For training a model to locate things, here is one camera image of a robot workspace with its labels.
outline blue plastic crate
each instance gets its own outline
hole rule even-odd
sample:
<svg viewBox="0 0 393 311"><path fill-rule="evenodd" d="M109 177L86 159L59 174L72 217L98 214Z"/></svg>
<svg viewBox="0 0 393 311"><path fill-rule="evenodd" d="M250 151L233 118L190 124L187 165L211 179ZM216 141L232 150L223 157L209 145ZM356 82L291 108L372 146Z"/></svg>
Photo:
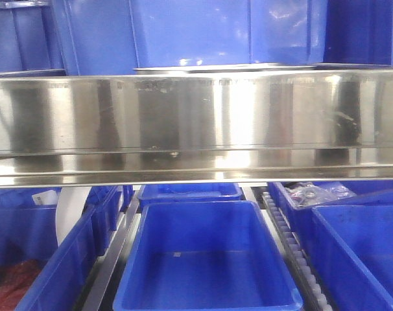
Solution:
<svg viewBox="0 0 393 311"><path fill-rule="evenodd" d="M236 183L145 185L137 195L141 208L150 203L231 201L240 197L241 189Z"/></svg>
<svg viewBox="0 0 393 311"><path fill-rule="evenodd" d="M61 188L33 188L33 189L0 189L0 209L44 208L37 205L42 199L32 197L43 192L53 190L60 192ZM103 255L110 243L112 232L117 229L119 216L119 199L121 193L117 186L92 187L86 200L86 205L94 208L92 216L95 245L98 255Z"/></svg>
<svg viewBox="0 0 393 311"><path fill-rule="evenodd" d="M313 264L339 310L393 311L393 205L313 209Z"/></svg>
<svg viewBox="0 0 393 311"><path fill-rule="evenodd" d="M106 193L105 198L98 203L93 214L95 248L99 256L104 255L106 248L110 244L112 233L117 229L120 197L121 192L118 191L118 187L112 187Z"/></svg>
<svg viewBox="0 0 393 311"><path fill-rule="evenodd" d="M0 1L0 72L63 68L47 1Z"/></svg>
<svg viewBox="0 0 393 311"><path fill-rule="evenodd" d="M55 208L0 209L0 265L36 259L43 267L16 310L70 310L95 262L88 209L58 248Z"/></svg>
<svg viewBox="0 0 393 311"><path fill-rule="evenodd" d="M393 0L329 0L324 59L393 65Z"/></svg>
<svg viewBox="0 0 393 311"><path fill-rule="evenodd" d="M69 75L125 75L137 67L127 0L51 0Z"/></svg>
<svg viewBox="0 0 393 311"><path fill-rule="evenodd" d="M145 207L117 291L122 310L300 310L302 298L248 201Z"/></svg>
<svg viewBox="0 0 393 311"><path fill-rule="evenodd" d="M330 182L315 182L315 185L323 187ZM353 191L357 196L340 199L319 205L345 205L345 204L388 204L393 203L393 180L383 181L341 181L341 183ZM291 199L289 193L281 183L269 183L270 195L287 217L292 231L296 232L302 247L306 252L313 248L312 205L298 208Z"/></svg>
<svg viewBox="0 0 393 311"><path fill-rule="evenodd" d="M70 75L321 62L327 0L52 0Z"/></svg>
<svg viewBox="0 0 393 311"><path fill-rule="evenodd" d="M46 191L59 193L61 188L22 188L22 189L0 189L0 209L28 208L45 205L42 200L33 198L32 195L42 194Z"/></svg>

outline empty blue bin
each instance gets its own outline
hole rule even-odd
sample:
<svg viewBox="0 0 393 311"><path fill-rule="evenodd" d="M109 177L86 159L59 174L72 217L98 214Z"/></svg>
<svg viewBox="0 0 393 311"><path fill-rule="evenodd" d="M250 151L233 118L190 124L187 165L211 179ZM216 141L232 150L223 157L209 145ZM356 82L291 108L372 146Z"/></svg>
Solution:
<svg viewBox="0 0 393 311"><path fill-rule="evenodd" d="M393 311L393 205L313 209L314 267L339 310Z"/></svg>
<svg viewBox="0 0 393 311"><path fill-rule="evenodd" d="M137 198L140 207L161 202L206 202L240 200L241 189L236 183L172 183L145 185Z"/></svg>
<svg viewBox="0 0 393 311"><path fill-rule="evenodd" d="M113 309L300 310L302 298L248 201L145 207Z"/></svg>
<svg viewBox="0 0 393 311"><path fill-rule="evenodd" d="M63 68L48 1L0 1L0 72Z"/></svg>

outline stacked blue bins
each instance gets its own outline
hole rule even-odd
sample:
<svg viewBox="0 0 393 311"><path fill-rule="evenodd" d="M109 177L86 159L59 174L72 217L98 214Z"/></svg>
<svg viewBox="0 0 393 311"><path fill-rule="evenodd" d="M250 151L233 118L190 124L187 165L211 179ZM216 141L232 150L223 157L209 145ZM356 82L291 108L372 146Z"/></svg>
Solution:
<svg viewBox="0 0 393 311"><path fill-rule="evenodd" d="M55 208L0 209L0 265L35 259L38 275L16 310L70 310L97 255L89 208L60 247Z"/></svg>

